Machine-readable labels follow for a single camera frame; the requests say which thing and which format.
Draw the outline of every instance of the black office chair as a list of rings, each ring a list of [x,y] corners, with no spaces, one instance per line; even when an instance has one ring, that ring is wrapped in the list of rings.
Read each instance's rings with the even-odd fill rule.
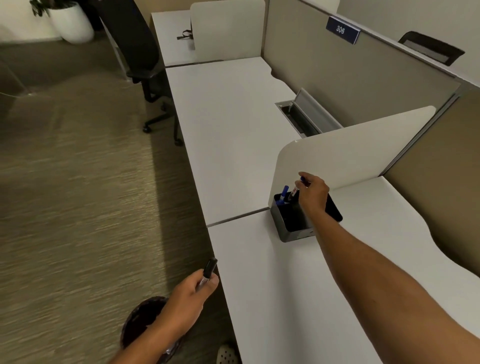
[[[91,0],[98,11],[105,27],[120,48],[130,70],[127,76],[134,84],[141,82],[145,100],[155,102],[160,97],[172,97],[168,85],[167,72],[160,61],[155,39],[148,25],[133,0]],[[178,138],[179,120],[175,108],[162,104],[162,110],[172,108],[172,113],[165,113],[147,121],[143,127],[150,133],[150,125],[175,116],[173,139],[176,146],[183,145]]]
[[[457,47],[413,31],[406,32],[398,42],[446,66],[450,66],[458,57],[465,54]]]

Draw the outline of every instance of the cubicle number sign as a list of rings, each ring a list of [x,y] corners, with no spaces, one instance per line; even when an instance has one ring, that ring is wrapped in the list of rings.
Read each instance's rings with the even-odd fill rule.
[[[360,29],[358,29],[356,26],[348,24],[343,20],[335,18],[334,16],[330,16],[328,18],[327,30],[338,35],[340,38],[351,44],[355,44],[360,34]]]

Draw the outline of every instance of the desk surface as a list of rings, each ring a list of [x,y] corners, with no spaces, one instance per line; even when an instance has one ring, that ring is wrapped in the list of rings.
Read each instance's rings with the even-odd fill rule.
[[[299,134],[293,91],[260,57],[167,68],[207,226],[268,207],[276,158]]]
[[[192,39],[177,39],[190,29],[190,10],[153,12],[152,20],[165,67],[196,63]]]
[[[331,196],[349,232],[480,336],[480,279],[440,252],[421,216],[383,177]],[[269,211],[208,231],[245,364],[380,363],[315,237],[282,243]]]

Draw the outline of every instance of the potted plant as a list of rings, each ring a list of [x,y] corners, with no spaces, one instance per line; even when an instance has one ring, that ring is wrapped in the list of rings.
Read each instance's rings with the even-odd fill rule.
[[[53,26],[67,42],[78,44],[93,39],[94,31],[80,5],[71,0],[30,0],[33,14],[47,13]]]

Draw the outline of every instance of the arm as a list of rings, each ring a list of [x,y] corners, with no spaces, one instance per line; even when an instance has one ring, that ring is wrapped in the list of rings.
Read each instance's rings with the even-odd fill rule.
[[[174,342],[187,333],[197,321],[204,303],[218,286],[218,276],[196,292],[203,270],[184,279],[172,292],[156,320],[125,350],[119,351],[110,364],[155,364]]]
[[[478,363],[480,339],[455,322],[408,273],[325,213],[328,186],[300,172],[299,202],[335,282],[384,363]]]

